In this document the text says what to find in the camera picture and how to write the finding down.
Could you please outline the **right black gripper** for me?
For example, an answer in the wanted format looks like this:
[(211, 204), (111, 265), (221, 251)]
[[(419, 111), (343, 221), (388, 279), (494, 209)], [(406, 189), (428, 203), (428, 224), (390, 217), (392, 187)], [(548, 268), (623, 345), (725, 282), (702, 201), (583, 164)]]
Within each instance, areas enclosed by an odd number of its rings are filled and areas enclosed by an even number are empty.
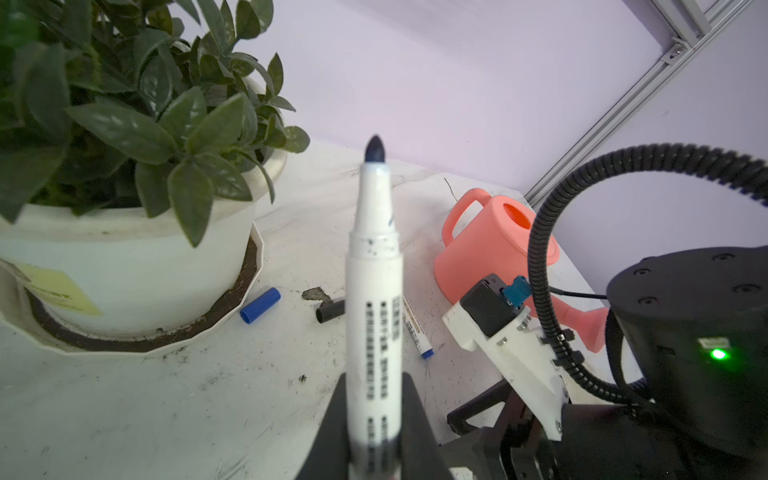
[(450, 412), (447, 466), (478, 479), (764, 479), (767, 459), (714, 449), (623, 406), (566, 405), (561, 440), (501, 380)]

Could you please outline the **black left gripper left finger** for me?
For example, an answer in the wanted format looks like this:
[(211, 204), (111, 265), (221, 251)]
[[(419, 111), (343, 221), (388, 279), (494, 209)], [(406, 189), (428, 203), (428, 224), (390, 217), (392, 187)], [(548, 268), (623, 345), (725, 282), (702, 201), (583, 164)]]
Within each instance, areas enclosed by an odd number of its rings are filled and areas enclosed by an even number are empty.
[(346, 375), (342, 374), (309, 453), (295, 479), (347, 480), (349, 461)]

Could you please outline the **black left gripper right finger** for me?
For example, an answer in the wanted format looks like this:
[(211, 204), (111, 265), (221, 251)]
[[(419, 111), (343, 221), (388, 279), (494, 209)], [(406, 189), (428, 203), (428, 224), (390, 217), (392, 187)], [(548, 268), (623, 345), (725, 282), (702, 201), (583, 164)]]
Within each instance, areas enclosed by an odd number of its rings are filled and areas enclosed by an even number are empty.
[(401, 473), (404, 480), (453, 480), (412, 377), (402, 374)]

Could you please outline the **white marker pen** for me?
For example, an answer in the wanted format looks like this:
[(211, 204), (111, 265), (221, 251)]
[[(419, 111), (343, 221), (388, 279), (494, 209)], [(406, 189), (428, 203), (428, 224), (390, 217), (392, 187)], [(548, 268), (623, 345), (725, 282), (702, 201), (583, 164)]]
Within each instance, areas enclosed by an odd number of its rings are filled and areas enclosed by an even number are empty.
[(405, 296), (402, 297), (402, 302), (405, 328), (413, 340), (421, 358), (427, 360), (434, 355), (433, 347)]
[(349, 476), (395, 479), (402, 428), (403, 255), (391, 169), (373, 136), (359, 169), (345, 277)]

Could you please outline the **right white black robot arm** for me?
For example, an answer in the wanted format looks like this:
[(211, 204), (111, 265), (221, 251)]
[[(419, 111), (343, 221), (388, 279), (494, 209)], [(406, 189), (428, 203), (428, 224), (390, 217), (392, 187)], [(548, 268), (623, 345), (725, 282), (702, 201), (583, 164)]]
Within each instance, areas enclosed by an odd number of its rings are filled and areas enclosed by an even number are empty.
[(558, 307), (560, 339), (607, 356), (617, 399), (567, 374), (529, 291), (491, 275), (444, 315), (502, 374), (448, 415), (448, 464), (480, 479), (766, 477), (765, 248), (647, 258), (610, 282), (607, 308)]

